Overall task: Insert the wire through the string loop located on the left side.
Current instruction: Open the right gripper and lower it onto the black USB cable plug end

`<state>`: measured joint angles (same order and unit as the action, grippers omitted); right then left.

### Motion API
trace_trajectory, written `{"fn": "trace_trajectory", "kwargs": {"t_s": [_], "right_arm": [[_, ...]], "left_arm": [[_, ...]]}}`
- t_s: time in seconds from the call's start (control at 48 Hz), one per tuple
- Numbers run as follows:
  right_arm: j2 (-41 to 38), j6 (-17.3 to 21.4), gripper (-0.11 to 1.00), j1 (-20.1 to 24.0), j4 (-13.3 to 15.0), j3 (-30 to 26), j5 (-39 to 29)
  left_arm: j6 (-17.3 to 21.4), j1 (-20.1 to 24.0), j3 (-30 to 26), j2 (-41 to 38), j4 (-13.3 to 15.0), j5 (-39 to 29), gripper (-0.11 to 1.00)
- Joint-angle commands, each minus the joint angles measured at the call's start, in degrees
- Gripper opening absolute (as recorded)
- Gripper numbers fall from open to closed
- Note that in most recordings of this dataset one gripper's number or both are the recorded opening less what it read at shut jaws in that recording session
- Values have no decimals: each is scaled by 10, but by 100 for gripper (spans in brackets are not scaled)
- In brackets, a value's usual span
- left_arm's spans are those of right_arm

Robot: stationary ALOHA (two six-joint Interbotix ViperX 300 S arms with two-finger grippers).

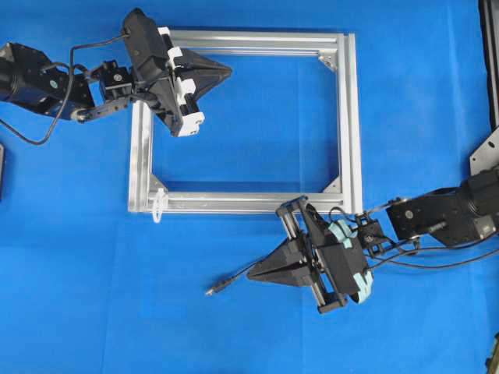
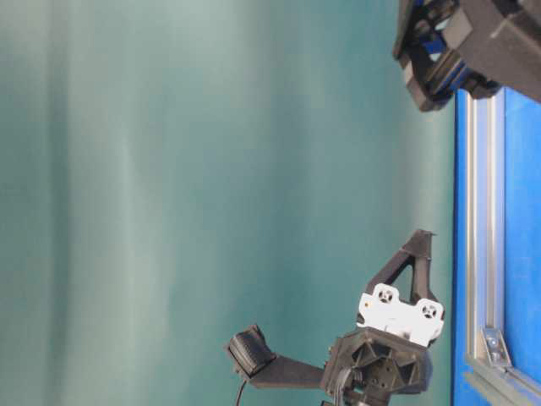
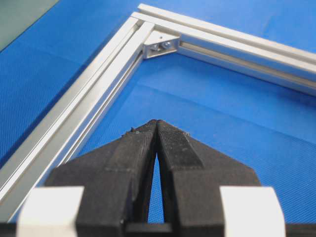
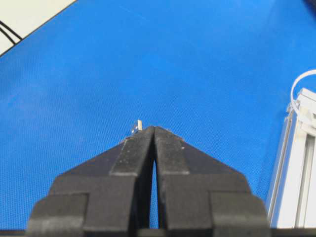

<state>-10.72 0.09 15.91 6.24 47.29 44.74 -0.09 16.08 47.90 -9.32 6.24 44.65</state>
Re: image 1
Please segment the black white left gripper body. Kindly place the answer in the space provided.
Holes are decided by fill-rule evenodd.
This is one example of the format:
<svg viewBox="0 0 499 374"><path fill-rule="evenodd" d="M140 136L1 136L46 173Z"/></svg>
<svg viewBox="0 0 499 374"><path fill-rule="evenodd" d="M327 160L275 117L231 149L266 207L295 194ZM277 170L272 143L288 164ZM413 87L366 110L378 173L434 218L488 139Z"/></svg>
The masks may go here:
<svg viewBox="0 0 499 374"><path fill-rule="evenodd" d="M180 76L176 58L184 54L169 39L164 40L157 24L138 8L123 20L125 45L136 75L136 95L169 128L174 137L193 136L205 117L194 99L196 83Z"/></svg>

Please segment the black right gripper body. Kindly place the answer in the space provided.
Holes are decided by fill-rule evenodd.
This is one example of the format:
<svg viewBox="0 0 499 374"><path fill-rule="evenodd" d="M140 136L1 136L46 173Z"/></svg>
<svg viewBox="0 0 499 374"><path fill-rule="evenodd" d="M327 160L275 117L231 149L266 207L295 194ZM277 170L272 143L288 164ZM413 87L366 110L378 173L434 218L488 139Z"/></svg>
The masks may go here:
<svg viewBox="0 0 499 374"><path fill-rule="evenodd" d="M283 203L276 214L285 227L287 239L300 238L305 242L303 261L307 261L313 275L313 284L309 288L316 299L317 311L324 314L346 306L351 298L340 293L335 282L326 274L319 252L319 248L332 243L331 239L325 238L330 224L307 202L305 196Z"/></svg>

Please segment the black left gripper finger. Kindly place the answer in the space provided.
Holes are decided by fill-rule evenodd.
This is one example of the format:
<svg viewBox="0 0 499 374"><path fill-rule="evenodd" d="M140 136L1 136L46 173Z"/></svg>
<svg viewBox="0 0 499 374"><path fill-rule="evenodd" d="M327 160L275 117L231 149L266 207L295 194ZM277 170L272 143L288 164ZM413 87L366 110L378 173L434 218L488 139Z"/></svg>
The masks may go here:
<svg viewBox="0 0 499 374"><path fill-rule="evenodd" d="M192 79L196 89L188 93L186 98L187 111L199 111L197 100L211 89L220 85L231 76L230 71L186 71L180 74L182 79Z"/></svg>
<svg viewBox="0 0 499 374"><path fill-rule="evenodd" d="M191 51L187 48L182 48L181 62L179 63L186 71L208 70L217 74L231 75L232 69L229 66L211 60L203 55Z"/></svg>

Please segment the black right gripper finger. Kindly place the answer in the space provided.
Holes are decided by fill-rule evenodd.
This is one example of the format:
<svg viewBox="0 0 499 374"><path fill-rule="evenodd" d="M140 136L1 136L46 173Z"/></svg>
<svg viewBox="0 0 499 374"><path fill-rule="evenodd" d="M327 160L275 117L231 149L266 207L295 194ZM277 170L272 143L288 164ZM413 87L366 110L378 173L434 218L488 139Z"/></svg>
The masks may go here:
<svg viewBox="0 0 499 374"><path fill-rule="evenodd" d="M307 261L303 261L306 253L305 242L300 238L285 239L272 253L265 259L253 265L259 270L270 271L295 264L305 264L308 266Z"/></svg>
<svg viewBox="0 0 499 374"><path fill-rule="evenodd" d="M311 287L313 284L313 275L310 268L305 264L295 264L265 272L253 267L249 272L249 279L293 287Z"/></svg>

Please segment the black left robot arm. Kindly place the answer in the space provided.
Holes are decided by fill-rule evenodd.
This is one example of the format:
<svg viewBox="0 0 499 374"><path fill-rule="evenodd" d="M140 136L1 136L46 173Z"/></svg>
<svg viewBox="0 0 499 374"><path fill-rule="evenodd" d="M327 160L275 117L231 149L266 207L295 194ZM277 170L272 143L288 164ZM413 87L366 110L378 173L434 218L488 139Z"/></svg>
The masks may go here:
<svg viewBox="0 0 499 374"><path fill-rule="evenodd" d="M141 101L174 137L199 131L204 114L197 101L224 82L232 69L187 48L175 46L169 33L141 9L122 22L119 36L100 42L104 47L123 41L131 67L117 61L87 67L53 62L25 45L9 42L1 48L1 100L38 115L88 122Z"/></svg>

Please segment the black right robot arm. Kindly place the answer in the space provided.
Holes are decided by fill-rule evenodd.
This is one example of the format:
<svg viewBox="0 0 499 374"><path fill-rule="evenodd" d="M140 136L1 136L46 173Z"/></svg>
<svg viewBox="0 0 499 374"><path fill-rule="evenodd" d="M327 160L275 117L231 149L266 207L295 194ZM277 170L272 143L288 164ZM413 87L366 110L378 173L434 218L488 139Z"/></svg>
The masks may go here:
<svg viewBox="0 0 499 374"><path fill-rule="evenodd" d="M498 230L498 168L470 176L460 186L428 192L413 199L396 199L384 206L398 241L384 235L369 212L345 220L326 221L307 196L276 210L287 234L267 257L255 263L251 281L309 287L320 313L341 308L349 300L366 301L373 284L367 262L404 244L420 250L419 237L430 235L446 249L479 242Z"/></svg>

